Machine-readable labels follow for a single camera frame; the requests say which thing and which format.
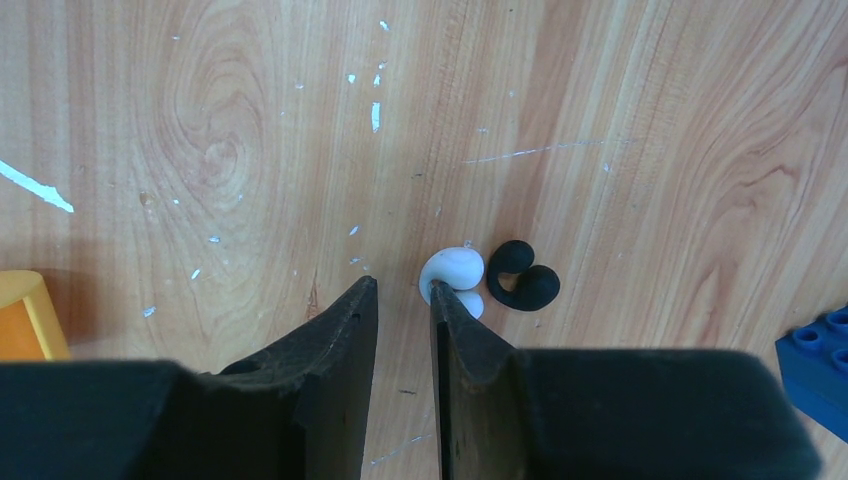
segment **black rounded object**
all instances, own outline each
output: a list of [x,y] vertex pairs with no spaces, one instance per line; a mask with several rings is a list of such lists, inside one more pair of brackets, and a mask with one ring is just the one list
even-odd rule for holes
[[[510,240],[495,250],[486,269],[486,286],[495,300],[509,308],[535,312],[559,295],[559,277],[544,265],[533,265],[533,247],[521,240]],[[512,291],[501,286],[498,276],[517,274]]]

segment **blue lego block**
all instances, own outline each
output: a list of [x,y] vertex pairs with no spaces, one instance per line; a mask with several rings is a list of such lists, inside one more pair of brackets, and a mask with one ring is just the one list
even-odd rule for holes
[[792,403],[848,442],[848,307],[787,333],[775,348]]

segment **wooden surface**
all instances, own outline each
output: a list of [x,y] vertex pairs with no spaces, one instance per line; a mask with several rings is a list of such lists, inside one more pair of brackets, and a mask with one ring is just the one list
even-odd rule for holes
[[0,269],[46,276],[76,358],[211,371],[373,275],[363,478],[434,479],[416,282],[438,249],[521,238],[559,272],[537,314],[484,294],[523,346],[774,367],[848,299],[846,8],[8,0],[0,160],[74,213],[0,177]]

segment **white paint mark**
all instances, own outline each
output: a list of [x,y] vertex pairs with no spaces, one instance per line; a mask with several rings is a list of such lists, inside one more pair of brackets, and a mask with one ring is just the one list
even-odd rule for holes
[[50,185],[42,185],[32,178],[24,175],[22,172],[14,169],[11,165],[0,160],[0,175],[8,178],[15,185],[23,188],[24,190],[29,190],[31,193],[40,197],[45,202],[54,205],[56,207],[61,208],[62,210],[68,213],[74,213],[74,206],[70,203],[66,202],[61,195],[59,195],[59,191],[56,190],[56,187],[51,187]]
[[375,458],[374,460],[371,460],[371,466],[377,465],[377,464],[378,464],[378,463],[380,463],[380,462],[383,462],[383,461],[385,461],[385,460],[388,460],[388,459],[390,459],[390,458],[394,457],[395,455],[397,455],[398,453],[400,453],[400,452],[404,451],[404,450],[405,450],[407,447],[409,447],[410,445],[413,445],[413,444],[415,444],[415,443],[418,443],[418,442],[420,442],[421,440],[426,440],[426,439],[428,439],[428,438],[430,438],[430,437],[432,437],[432,436],[433,436],[433,434],[432,434],[432,433],[431,433],[431,434],[429,434],[429,435],[423,435],[423,436],[419,435],[419,436],[417,436],[417,437],[413,438],[412,440],[410,440],[410,441],[408,441],[408,442],[404,443],[403,445],[399,446],[398,448],[396,448],[396,449],[392,450],[392,452],[391,452],[391,453],[389,453],[388,455],[383,455],[383,456],[382,456],[382,457],[380,457],[380,458]]
[[548,150],[556,150],[556,149],[560,149],[560,148],[572,148],[572,147],[591,146],[591,145],[597,146],[597,145],[613,144],[613,143],[627,144],[627,143],[631,143],[631,142],[634,142],[634,141],[635,140],[581,140],[581,141],[575,142],[575,143],[558,143],[556,145],[550,145],[548,147],[539,147],[539,148],[533,148],[531,150],[522,150],[520,152],[507,153],[505,155],[500,155],[500,156],[497,156],[497,157],[486,157],[486,158],[479,158],[477,160],[466,160],[462,163],[485,163],[485,162],[491,162],[493,160],[502,160],[502,159],[505,159],[505,158],[520,157],[520,156],[523,156],[523,155],[530,155],[531,153],[547,152]]
[[371,130],[374,133],[380,130],[380,102],[371,104]]

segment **white rounded object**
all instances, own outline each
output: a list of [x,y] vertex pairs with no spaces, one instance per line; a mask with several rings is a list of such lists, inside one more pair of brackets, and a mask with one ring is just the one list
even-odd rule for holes
[[433,280],[441,280],[457,292],[459,301],[474,318],[483,315],[483,299],[470,290],[483,279],[485,265],[476,250],[465,247],[450,247],[436,252],[427,260],[418,278],[418,289],[427,305],[430,305],[430,290]]

